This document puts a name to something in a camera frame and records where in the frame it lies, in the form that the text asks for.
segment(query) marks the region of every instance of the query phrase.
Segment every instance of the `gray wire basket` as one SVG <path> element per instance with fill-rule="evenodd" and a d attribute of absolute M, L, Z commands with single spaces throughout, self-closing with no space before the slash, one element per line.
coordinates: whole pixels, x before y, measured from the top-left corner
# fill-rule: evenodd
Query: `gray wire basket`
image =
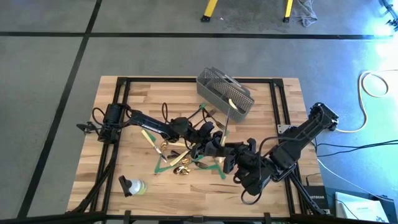
<path fill-rule="evenodd" d="M 254 104 L 247 88 L 214 67 L 205 68 L 197 77 L 197 91 L 200 96 L 224 114 L 231 109 L 229 118 L 237 123 L 248 115 Z M 229 105 L 228 99 L 232 100 L 238 110 Z"/>

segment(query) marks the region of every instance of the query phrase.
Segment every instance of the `wooden table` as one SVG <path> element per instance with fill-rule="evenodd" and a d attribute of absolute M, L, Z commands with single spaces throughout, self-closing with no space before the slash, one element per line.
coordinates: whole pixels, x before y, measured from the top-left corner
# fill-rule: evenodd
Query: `wooden table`
<path fill-rule="evenodd" d="M 101 77 L 96 94 L 94 107 L 104 111 L 112 102 L 117 77 Z M 284 89 L 289 115 L 292 124 L 300 125 L 307 119 L 300 83 L 297 78 L 284 78 Z M 227 142 L 244 141 L 254 138 L 259 143 L 266 137 L 276 136 L 274 110 L 271 102 L 270 85 L 264 83 L 245 83 L 250 89 L 255 105 L 246 119 L 236 124 L 228 125 L 230 134 Z M 198 105 L 205 100 L 197 95 L 196 83 L 180 82 L 132 82 L 127 103 L 135 110 L 141 110 L 156 119 L 163 121 L 161 105 L 167 102 L 169 119 L 178 116 L 189 116 L 197 110 Z M 283 118 L 281 97 L 277 94 L 280 117 Z M 224 121 L 225 115 L 217 112 L 215 118 Z M 195 124 L 201 120 L 201 115 L 192 119 Z M 142 128 L 130 126 L 122 131 L 116 168 L 113 176 L 113 186 L 109 200 L 108 214 L 122 215 L 125 210 L 131 210 L 134 215 L 206 215 L 219 217 L 261 217 L 269 212 L 272 217 L 289 217 L 285 183 L 270 182 L 262 193 L 262 198 L 255 205 L 244 205 L 241 202 L 243 188 L 233 183 L 234 172 L 222 180 L 215 170 L 194 170 L 189 175 L 175 175 L 172 169 L 161 174 L 154 174 L 159 155 L 140 133 Z M 156 133 L 156 144 L 163 139 Z M 277 141 L 267 141 L 262 149 L 266 153 Z M 94 185 L 102 143 L 97 141 L 96 134 L 87 134 L 81 151 L 81 157 L 76 172 L 76 179 L 68 204 L 68 210 L 75 208 Z M 170 146 L 183 152 L 185 149 Z M 210 158 L 203 160 L 212 165 Z M 299 160 L 301 178 L 319 173 L 315 150 L 307 146 L 302 151 Z M 124 175 L 127 179 L 141 179 L 148 184 L 144 195 L 124 197 L 118 177 Z M 309 177 L 312 185 L 322 185 L 320 175 Z M 299 213 L 297 191 L 292 185 L 295 211 Z M 101 189 L 97 209 L 101 210 Z"/>

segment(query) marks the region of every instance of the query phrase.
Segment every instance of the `concrete floor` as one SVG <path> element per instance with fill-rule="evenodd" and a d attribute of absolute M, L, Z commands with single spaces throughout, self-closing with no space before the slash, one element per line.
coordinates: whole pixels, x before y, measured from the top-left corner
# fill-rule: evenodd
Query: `concrete floor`
<path fill-rule="evenodd" d="M 103 0 L 93 32 L 378 35 L 388 30 L 384 23 L 389 17 L 380 16 L 377 0 L 316 1 L 319 21 L 309 28 L 281 23 L 282 2 L 220 1 L 213 21 L 202 24 L 198 19 L 206 1 Z M 83 32 L 94 4 L 3 0 L 0 31 Z M 0 219 L 18 213 L 80 42 L 79 37 L 0 37 L 0 168 L 7 170 L 0 174 L 6 180 L 0 183 Z M 340 115 L 340 128 L 353 129 L 363 122 L 358 75 L 393 68 L 396 58 L 396 40 L 90 38 L 29 216 L 65 211 L 84 138 L 75 124 L 89 119 L 102 75 L 195 76 L 214 66 L 236 76 L 298 77 L 308 109 L 324 102 Z M 364 96 L 370 119 L 363 131 L 323 133 L 318 142 L 363 145 L 398 139 L 396 76 L 389 83 L 386 98 Z M 369 84 L 374 91 L 383 90 L 377 80 Z M 319 154 L 337 150 L 322 147 Z M 398 201 L 397 156 L 396 147 L 386 146 L 322 161 L 355 184 Z M 360 192 L 326 170 L 322 176 L 327 187 Z"/>

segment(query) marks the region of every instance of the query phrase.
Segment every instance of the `black device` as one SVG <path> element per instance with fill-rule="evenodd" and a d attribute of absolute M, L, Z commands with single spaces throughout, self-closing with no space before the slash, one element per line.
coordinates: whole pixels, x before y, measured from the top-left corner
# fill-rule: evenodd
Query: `black device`
<path fill-rule="evenodd" d="M 123 113 L 128 114 L 129 119 L 117 125 Z M 308 120 L 298 127 L 290 127 L 280 136 L 273 137 L 280 139 L 280 143 L 274 146 L 269 152 L 261 155 L 261 148 L 266 138 L 261 142 L 259 152 L 256 152 L 256 140 L 250 138 L 247 144 L 243 142 L 227 142 L 221 146 L 222 132 L 217 131 L 212 136 L 214 128 L 212 122 L 206 122 L 199 130 L 192 127 L 188 118 L 171 119 L 169 123 L 158 121 L 141 111 L 132 110 L 128 105 L 109 104 L 104 116 L 103 126 L 98 135 L 102 142 L 114 142 L 119 137 L 121 128 L 129 125 L 137 125 L 159 133 L 162 138 L 170 142 L 177 142 L 179 138 L 194 144 L 191 150 L 193 159 L 199 155 L 225 157 L 223 172 L 229 174 L 234 166 L 238 171 L 234 174 L 234 182 L 242 184 L 244 193 L 261 196 L 264 187 L 272 180 L 281 181 L 289 176 L 297 187 L 299 193 L 306 201 L 313 213 L 325 214 L 311 199 L 304 189 L 304 186 L 292 171 L 300 159 L 301 150 L 321 131 L 329 129 L 333 131 L 338 124 L 338 116 L 323 103 L 315 103 L 308 116 Z"/>

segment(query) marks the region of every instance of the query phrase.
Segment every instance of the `black metal frame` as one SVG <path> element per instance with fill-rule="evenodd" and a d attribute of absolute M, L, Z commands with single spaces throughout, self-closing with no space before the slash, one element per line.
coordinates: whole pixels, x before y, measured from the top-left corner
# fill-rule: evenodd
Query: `black metal frame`
<path fill-rule="evenodd" d="M 286 124 L 290 124 L 290 118 L 289 118 L 289 111 L 287 107 L 287 102 L 286 102 L 286 97 L 285 97 L 285 90 L 284 90 L 284 85 L 283 85 L 283 80 L 281 78 L 237 78 L 236 79 L 240 83 L 268 83 L 270 86 L 270 91 L 271 91 L 271 100 L 272 100 L 272 107 L 274 109 L 274 118 L 275 118 L 275 128 L 277 132 L 277 126 L 278 124 L 281 124 L 280 122 L 280 116 L 279 116 L 279 109 L 278 109 L 278 102 L 276 98 L 276 90 L 275 86 L 279 87 L 280 91 L 280 98 L 281 98 L 281 103 L 282 103 L 282 109 L 283 109 L 283 114 L 284 114 L 284 119 Z M 123 94 L 123 99 L 122 102 L 125 103 L 127 102 L 128 98 L 128 93 L 130 91 L 130 86 L 131 82 L 196 82 L 195 78 L 155 78 L 155 77 L 119 77 L 116 83 L 116 89 L 114 92 L 114 98 L 113 98 L 113 103 L 117 103 L 119 100 L 119 94 L 121 91 L 121 88 L 123 84 L 125 84 L 124 87 L 124 94 Z M 98 165 L 98 173 L 97 173 L 97 178 L 96 181 L 101 177 L 102 171 L 105 167 L 106 163 L 106 154 L 108 152 L 108 144 L 103 145 L 103 152 L 101 154 L 101 159 Z M 117 142 L 113 146 L 113 152 L 112 155 L 117 156 L 119 150 L 119 142 Z M 111 194 L 111 186 L 112 186 L 112 179 L 113 179 L 113 172 L 114 172 L 114 167 L 111 168 L 111 172 L 109 174 L 107 183 L 106 183 L 106 189 L 104 193 L 104 201 L 102 204 L 102 209 L 101 212 L 106 213 L 108 209 L 108 202 L 109 202 L 109 197 Z M 300 173 L 299 169 L 296 168 L 295 173 Z M 285 189 L 286 189 L 286 194 L 287 194 L 287 203 L 289 207 L 289 213 L 290 215 L 293 215 L 295 213 L 294 209 L 294 199 L 292 196 L 292 186 L 290 184 L 290 180 L 288 178 L 285 179 Z M 91 207 L 90 211 L 94 212 L 96 209 L 96 204 L 98 202 L 98 194 L 95 195 L 91 202 Z M 300 208 L 301 212 L 305 213 L 306 209 L 304 209 L 304 202 L 300 199 Z M 170 218 L 175 218 L 175 217 L 163 217 L 163 216 L 154 216 L 156 220 L 159 219 L 166 219 L 169 220 Z M 214 221 L 214 217 L 206 217 L 207 220 L 212 220 Z M 258 222 L 258 221 L 264 221 L 264 217 L 217 217 L 217 220 L 231 220 L 231 221 L 253 221 L 253 222 Z"/>
<path fill-rule="evenodd" d="M 272 107 L 274 109 L 275 117 L 275 128 L 278 133 L 278 124 L 280 123 L 278 102 L 276 98 L 275 87 L 279 87 L 279 93 L 282 103 L 282 110 L 284 112 L 285 124 L 290 124 L 289 111 L 287 107 L 285 90 L 283 79 L 281 78 L 237 78 L 240 83 L 268 83 L 270 85 Z M 114 91 L 113 103 L 117 103 L 119 95 L 124 85 L 124 92 L 122 103 L 127 103 L 129 96 L 131 82 L 195 82 L 194 78 L 158 78 L 158 77 L 118 77 L 116 82 L 116 88 Z M 119 141 L 113 144 L 113 151 L 108 165 L 106 164 L 106 155 L 108 153 L 109 144 L 103 144 L 103 149 L 98 164 L 98 173 L 96 176 L 96 183 L 90 190 L 89 194 L 82 201 L 82 203 L 74 209 L 72 212 L 67 212 L 63 215 L 47 215 L 41 217 L 17 217 L 8 220 L 0 220 L 0 224 L 34 224 L 34 223 L 57 223 L 57 224 L 72 224 L 72 223 L 93 223 L 103 221 L 106 223 L 107 220 L 123 220 L 124 224 L 133 223 L 136 220 L 157 220 L 157 221 L 190 221 L 194 223 L 202 222 L 262 222 L 265 224 L 271 224 L 271 222 L 294 222 L 294 223 L 318 223 L 320 220 L 322 223 L 374 223 L 364 222 L 361 220 L 346 220 L 335 217 L 320 217 L 314 215 L 305 214 L 305 204 L 299 196 L 300 209 L 302 214 L 296 214 L 294 208 L 294 199 L 292 196 L 292 188 L 290 180 L 285 179 L 285 189 L 287 194 L 287 204 L 289 207 L 290 217 L 275 217 L 272 218 L 270 213 L 264 213 L 261 217 L 207 217 L 207 216 L 157 216 L 157 215 L 131 215 L 130 210 L 126 210 L 124 215 L 107 215 L 109 198 L 111 195 L 112 179 L 114 175 L 114 168 L 116 165 L 116 158 L 119 150 Z M 297 168 L 294 170 L 294 174 L 300 178 L 300 170 Z M 106 188 L 104 193 L 104 200 L 101 207 L 101 211 L 96 211 L 98 203 L 98 190 L 106 180 Z M 90 211 L 85 212 L 88 204 L 91 204 Z"/>

